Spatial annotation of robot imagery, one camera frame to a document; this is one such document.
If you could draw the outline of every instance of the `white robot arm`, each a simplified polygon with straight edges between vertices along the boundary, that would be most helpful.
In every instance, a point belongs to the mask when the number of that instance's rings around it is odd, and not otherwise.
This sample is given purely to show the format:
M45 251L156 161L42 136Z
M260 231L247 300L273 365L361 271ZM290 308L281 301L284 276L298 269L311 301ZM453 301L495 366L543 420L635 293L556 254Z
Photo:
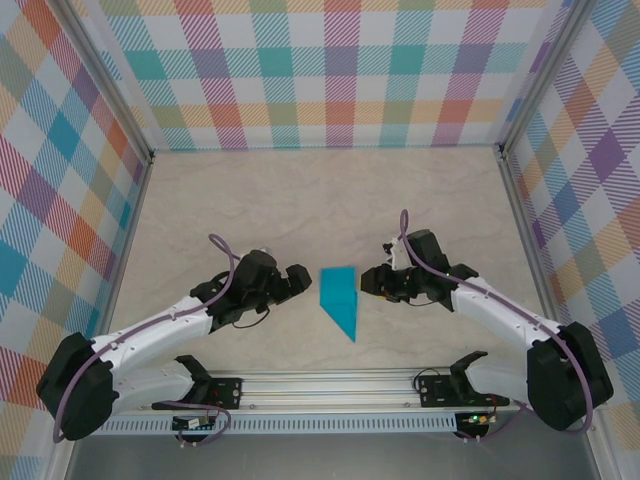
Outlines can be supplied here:
M451 312L482 324L522 358L514 364L474 352L452 365L450 383L461 404L472 395L495 394L529 404L547 425L565 430L587 412L585 390L594 407L613 396L611 381L586 327L577 322L563 326L540 317L508 301L468 266L451 266L429 230L408 235L408 247L404 240L394 238L383 245L390 258L362 274L361 289L395 303L410 303L426 294ZM577 362L570 361L563 347Z
M68 440L83 438L112 414L141 405L210 404L212 379L193 357L181 356L161 367L138 367L182 342L235 323L246 311L266 316L269 305L283 303L311 285L303 266L292 265L286 272L282 277L273 257L253 250L240 259L232 277L229 272L216 275L158 315L93 339L70 335L49 362L37 394L61 419L60 429ZM228 276L229 287L223 282Z

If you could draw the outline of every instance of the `cable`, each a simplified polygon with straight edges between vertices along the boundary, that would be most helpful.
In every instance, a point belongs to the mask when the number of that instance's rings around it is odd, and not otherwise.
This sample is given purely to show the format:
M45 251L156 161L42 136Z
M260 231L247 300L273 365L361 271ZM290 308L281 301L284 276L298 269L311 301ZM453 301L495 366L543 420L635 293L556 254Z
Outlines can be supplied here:
M475 284L473 284L471 282L467 282L467 281L462 280L460 278L457 278L457 277L454 277L452 275L449 275L448 273L442 273L439 270L436 270L435 268L432 268L429 265L427 265L425 262L422 261L422 259L420 257L418 257L416 252L411 247L411 244L409 243L409 239L407 238L407 229L408 228L409 228L409 212L406 209L404 209L404 210L402 210L402 213L400 214L400 236L398 237L398 239L402 239L402 242L404 243L404 246L407 249L407 252L409 252L409 255L411 256L411 258L418 265L420 265L422 268L424 268L427 272L432 273L433 275L436 275L436 276L438 276L440 278L444 278L445 280L449 280L451 282L457 283L458 285L462 285L462 286L465 286L467 288L470 288L471 290L475 290L476 292L478 292L478 293L480 293L480 294L482 294L482 295L484 295L486 297L491 297L492 299L494 299L495 301L500 303L502 306L508 308L509 310L514 312L515 314L517 314L520 317L522 317L528 323L534 325L535 327L540 329L542 332L544 332L547 335L549 335L549 337L551 337L553 339L553 341L555 341L558 344L558 346L560 347L562 352L566 355L567 359L571 362L571 365L573 366L573 368L574 368L574 370L576 372L576 375L578 376L578 380L580 381L580 386L582 387L582 392L584 393L584 400L585 400L585 404L586 404L586 417L584 419L584 423L582 424L582 426L578 430L569 430L569 431L567 431L567 433L568 434L572 434L572 435L579 435L579 434L586 433L589 430L589 428L591 427L591 422L593 421L593 399L591 398L591 391L589 389L589 383L587 382L587 377L585 376L584 371L582 370L582 367L580 366L580 363L578 362L578 359L573 354L573 352L569 349L569 347L564 342L564 340L562 340L553 330L548 328L542 322L539 322L535 317L529 315L527 312L522 310L519 306L517 306L514 303L510 302L506 298L503 298L500 295L497 295L494 292L492 292L490 290L487 290L487 289L485 289L483 287L480 287L478 285L475 285ZM522 411L523 408L526 408L526 407L521 405L520 412ZM511 425L512 423L513 423L513 421L509 422L509 424L507 424L505 427L501 428L495 434L498 434L499 432L504 430L507 426ZM487 435L484 438L493 437L495 434Z
M211 281L216 284L216 290L220 290L220 288L222 288L221 280L223 278L227 278L228 276L229 276L229 271L227 270L225 272L220 272L218 275L216 275L211 279Z
M429 302L429 303L410 303L409 301L406 302L407 305L409 305L410 307L428 307L429 305L433 305L436 302Z
M236 323L237 322L233 322L231 325L233 325L233 328L237 328L238 330L242 330L244 328L251 328L251 327L255 327L256 325L259 325L260 323L262 323L264 321L265 318L267 318L269 316L269 314L271 313L271 310L269 310L269 307L267 307L267 312L262 316L262 318L260 320L258 320L257 322L252 323L251 325L243 325L241 327L237 326Z
M491 397L491 400L493 400L493 412L491 412L491 414L489 415L489 418L491 418L495 417L498 413L498 399L493 393L491 393L489 396Z
M178 440L180 440L180 447L184 448L184 447L190 447L190 448L195 448L198 446L202 446L202 445L206 445L207 443L211 443L214 440L217 440L218 438L220 438L222 436L222 434L229 428L229 426L231 425L231 413L229 413L229 410L227 410L226 408L222 408L222 407L216 407L215 405L201 405L199 403L182 403L182 402L162 402L165 405L169 405L170 407L187 407L187 408L193 408L193 409L197 409L197 410L206 410L207 411L207 415L211 410L215 410L218 412L218 414L220 413L224 413L227 416L227 422L224 424L224 426L222 427L222 429L219 432L216 432L214 434L209 435L208 437L206 437L205 439L201 440L200 442L187 442L183 437L182 437L182 430L180 430L178 432Z
M69 385L67 385L67 388L62 394L62 398L60 399L60 403L58 404L58 410L56 412L55 422L53 424L53 443L60 443L62 440L64 440L64 435L62 434L62 417L64 416L64 412L67 408L67 403L69 402L69 397L71 396L71 392L73 392L73 389L76 387L76 385L82 378L82 375L85 374L85 372L89 369L89 367L91 367L91 365L93 365L97 360L99 360L102 355L104 355L109 350L111 350L113 348L112 345L114 343L115 344L123 343L125 340L127 340L128 338L131 338L135 334L140 333L143 330L146 330L147 328L153 327L154 325L157 325L160 322L164 322L165 320L184 317L187 315L191 315L195 312L198 312L200 310L204 310L214 302L217 302L220 298L222 298L222 296L225 293L227 293L227 290L229 290L229 287L231 286L231 281L233 280L233 274L235 272L233 252L231 251L231 248L229 247L229 245L227 245L227 242L225 242L224 239L219 235L216 235L215 233L211 233L209 234L209 240L216 247L224 251L224 253L227 254L227 257L229 257L229 276L227 277L227 281L224 282L224 286L222 287L222 289L213 298L204 302L202 305L198 305L197 307L183 310L181 312L176 313L174 316L170 314L162 315L160 317L157 317L157 318L154 318L153 320L148 321L147 323L138 325L133 330L123 333L118 338L116 338L113 342L105 345L96 353L94 353L91 357L89 357L89 359L86 362L84 362L84 364L82 364L82 366L78 369L75 375L71 378Z
M436 372L436 374L437 374L439 377L441 377L441 376L442 376L442 375L440 374L440 372L439 372L439 371L437 371L435 368L432 368L432 367L427 367L427 368L425 368L424 370L420 370L420 371L418 372L418 374L417 374L415 377L413 377L413 382L412 382L412 383L413 383L413 389L414 389L417 393L421 393L421 392L420 392L420 390L418 389L418 387L416 386L416 382L418 381L418 378L420 377L420 375L421 375L421 374L423 374L424 372L426 372L427 370L431 370L431 371L433 371L433 372Z
M227 251L224 248L224 245L226 245L226 243L224 243L224 240L222 243L219 243L217 239L215 238L211 238L211 235L209 235L209 240L211 241L211 243L213 243L222 253L227 253ZM238 255L236 255L235 253L232 253L231 256L233 256L233 259L236 261L240 260L240 257Z

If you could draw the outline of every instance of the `checkered fabric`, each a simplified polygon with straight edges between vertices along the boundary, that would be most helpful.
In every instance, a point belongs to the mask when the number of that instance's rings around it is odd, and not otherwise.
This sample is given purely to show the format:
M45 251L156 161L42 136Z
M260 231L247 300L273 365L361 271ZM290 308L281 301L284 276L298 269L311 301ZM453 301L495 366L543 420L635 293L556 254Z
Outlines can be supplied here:
M152 118L119 83L143 128L156 123L169 148L192 150L493 144L549 2L99 4L117 45L109 50L95 26L87 30L118 77L113 49L126 58Z
M504 143L504 139L507 136L507 133L509 132L513 121L515 120L516 115L520 111L522 102L524 102L524 99L527 98L527 95L531 91L531 87L533 86L533 82L538 76L540 67L549 55L551 46L558 37L558 34L560 33L562 26L564 25L564 22L567 19L567 16L571 11L571 7L574 3L575 0L562 1L562 6L560 7L560 10L556 15L556 18L554 19L553 24L551 25L551 28L549 29L549 32L547 33L547 36L545 37L544 42L542 43L542 46L538 51L538 54L536 55L536 59L531 64L531 68L529 69L529 72L527 73L527 76L525 77L525 80L522 83L520 90L518 91L518 96L516 97L515 102L513 102L511 110L509 110L509 115L507 115L507 120L502 126L502 130L500 130L500 134L498 135L496 143Z
M0 0L0 478L35 478L35 393L60 340L91 335L143 163L45 0Z
M640 478L640 1L602 1L514 169L562 317L611 372L616 455Z

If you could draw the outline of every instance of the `table surface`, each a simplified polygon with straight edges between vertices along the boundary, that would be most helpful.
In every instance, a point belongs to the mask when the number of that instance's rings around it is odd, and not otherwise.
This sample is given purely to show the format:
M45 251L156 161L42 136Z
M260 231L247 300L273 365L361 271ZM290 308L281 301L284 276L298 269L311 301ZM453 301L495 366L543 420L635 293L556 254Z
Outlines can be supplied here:
M149 318L227 270L207 239L216 232L235 252L267 247L282 269L306 266L314 283L261 325L223 328L156 363L192 354L212 370L355 369L450 365L474 350L512 355L491 332L440 305L412 308L360 294L356 343L319 306L320 269L352 265L359 276L381 264L402 208L411 213L409 231L431 229L452 264L466 263L540 313L490 148L161 153L111 330ZM250 312L241 322L257 318Z

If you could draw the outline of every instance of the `metal frame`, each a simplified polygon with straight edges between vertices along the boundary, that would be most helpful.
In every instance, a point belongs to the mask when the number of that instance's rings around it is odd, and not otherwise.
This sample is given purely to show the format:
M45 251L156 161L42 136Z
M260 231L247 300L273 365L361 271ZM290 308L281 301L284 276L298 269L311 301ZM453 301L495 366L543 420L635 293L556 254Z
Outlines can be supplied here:
M120 260L116 266L116 271L113 277L113 285L109 292L109 298L105 305L102 318L96 325L95 335L104 335L109 332L109 326L111 325L111 319L113 318L113 312L116 309L116 300L120 293L120 287L122 287L122 280L124 279L124 272L129 261L129 255L131 253L131 246L133 245L133 237L138 227L138 220L140 220L140 214L142 212L142 206L144 204L145 196L147 195L147 189L149 188L149 182L151 181L151 173L153 171L153 159L150 163L144 167L142 172L142 184L140 185L140 193L138 194L138 200L136 206L133 209L133 215L131 217L131 223L129 224L129 230L127 231L127 237L125 238L124 245L122 247L122 253L120 254Z
M47 3L80 55L82 63L96 83L98 90L105 97L127 137L132 141L136 153L140 158L144 158L147 163L150 163L153 149L149 146L138 122L122 98L115 80L111 77L100 52L94 47L75 9L66 0L48 0Z
M531 65L535 62L540 49L544 45L544 41L547 36L547 32L552 28L560 9L562 8L563 0L547 0L546 6L544 6L542 15L540 16L533 35L529 39L529 43L525 52L520 60L520 66L513 74L509 88L503 96L502 106L496 116L491 129L489 130L485 144L491 145L500 136L511 108L518 99L522 85L529 75Z
M231 434L453 432L457 430L456 413L493 408L422 408L420 394L413 387L421 372L404 368L209 373L215 378L243 379L239 409L231 411ZM437 367L426 374L448 373L448 368ZM514 410L515 405L500 407L500 412ZM112 417L94 435L175 434L171 418L177 413L142 407ZM197 410L179 414L202 416Z
M556 38L551 51L544 59L531 90L522 103L505 137L503 151L507 159L509 158L509 153L529 125L538 105L540 105L549 86L562 68L571 47L597 4L598 0L574 0L567 19L560 27L558 38Z
M71 0L55 1L69 3ZM109 20L107 19L107 16L104 13L102 6L100 5L100 0L83 0L83 2L87 12L89 13L89 18L93 22L93 25L98 31L102 42L109 51L111 59L120 71L120 75L122 76L122 83L126 87L129 95L133 99L133 102L139 108L140 113L145 119L147 130L149 132L150 138L155 142L155 147L158 150L169 150L169 145L167 144L166 138L162 133L162 129L160 128L156 117L151 111L151 107L144 92L142 91L142 88L140 87L140 84L136 80L133 69L129 64L129 61L127 60L123 50L118 47L118 39L116 38L116 35L109 24Z
M39 480L62 480L67 475L67 470L71 464L73 447L75 442L64 440L62 443L51 447L51 455L48 462L43 462L40 467Z
M545 274L539 250L534 243L535 236L531 230L531 225L527 221L523 199L516 186L511 166L498 146L495 147L494 152L507 197L509 198L509 204L511 205L518 232L520 233L525 256L527 257L531 274L533 275L533 282L538 290L544 315L548 318L559 320L560 316L552 293L553 290ZM606 433L604 416L605 413L602 410L596 410L594 412L591 430L587 432L591 453L596 462L598 472L603 479L623 480L620 469L616 464L613 444L609 435Z

